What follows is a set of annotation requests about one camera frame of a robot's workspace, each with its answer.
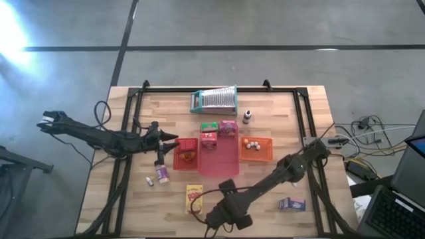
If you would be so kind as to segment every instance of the laptop keyboard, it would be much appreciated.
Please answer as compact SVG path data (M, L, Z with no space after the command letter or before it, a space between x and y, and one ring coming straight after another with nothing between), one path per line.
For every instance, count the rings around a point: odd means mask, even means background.
M368 223L393 238L425 238L425 218L410 212L395 202L395 195L383 191L375 202L373 213Z

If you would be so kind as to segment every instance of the small bottle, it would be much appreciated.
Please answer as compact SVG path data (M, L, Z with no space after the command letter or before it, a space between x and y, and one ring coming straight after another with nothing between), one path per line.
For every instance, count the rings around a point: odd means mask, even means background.
M242 123L249 124L251 119L251 111L246 111L244 114L244 119L242 120Z
M153 182L149 177L146 177L146 182L149 186L151 186L151 187L153 186Z
M160 165L157 161L155 161L155 170L157 172L157 179L160 184L168 183L170 181L165 165Z

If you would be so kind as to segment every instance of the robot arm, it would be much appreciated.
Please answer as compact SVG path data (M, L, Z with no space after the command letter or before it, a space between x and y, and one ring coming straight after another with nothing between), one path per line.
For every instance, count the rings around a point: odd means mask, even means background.
M37 126L41 128L42 132L51 135L67 134L81 139L87 142L90 147L104 149L106 153L119 159L134 153L158 151L159 141L178 138L178 135L158 130L159 124L156 121L151 123L145 135L140 136L138 133L126 131L97 129L73 120L62 111L44 112L43 119ZM161 148L162 157L163 154L166 154L178 144L164 143Z
M310 144L302 155L287 155L281 159L271 174L242 193L238 193L232 179L219 185L224 198L207 214L205 222L216 230L224 223L236 224L239 230L251 226L252 219L247 210L256 199L284 182L298 182L310 163L322 160L331 154L326 146L317 140Z

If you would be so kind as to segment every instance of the white bottle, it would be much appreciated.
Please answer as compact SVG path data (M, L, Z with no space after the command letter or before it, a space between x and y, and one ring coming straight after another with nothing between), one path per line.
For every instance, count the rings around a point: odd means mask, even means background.
M244 114L244 119L242 120L242 123L249 124L251 119L251 111L247 110Z

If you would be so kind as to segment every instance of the laptop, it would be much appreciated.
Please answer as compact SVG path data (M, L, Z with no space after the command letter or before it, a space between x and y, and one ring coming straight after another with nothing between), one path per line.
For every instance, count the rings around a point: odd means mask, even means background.
M391 188L377 186L362 217L364 236L425 239L425 110L405 142Z

